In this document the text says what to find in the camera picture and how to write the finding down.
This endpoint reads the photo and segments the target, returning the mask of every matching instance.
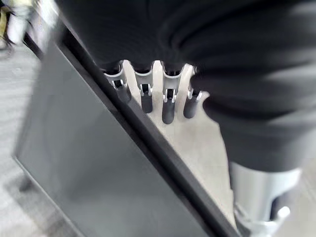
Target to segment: robotic hand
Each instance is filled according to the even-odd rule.
[[[273,235],[290,214],[286,199],[303,163],[316,153],[316,2],[58,2],[100,68],[132,62],[142,96],[150,97],[152,78],[134,62],[198,69],[191,79],[196,93],[189,97],[211,95],[203,107],[219,123],[225,142],[237,227],[245,237]],[[128,102],[120,70],[104,72]],[[166,123],[173,120],[178,76],[165,65]]]

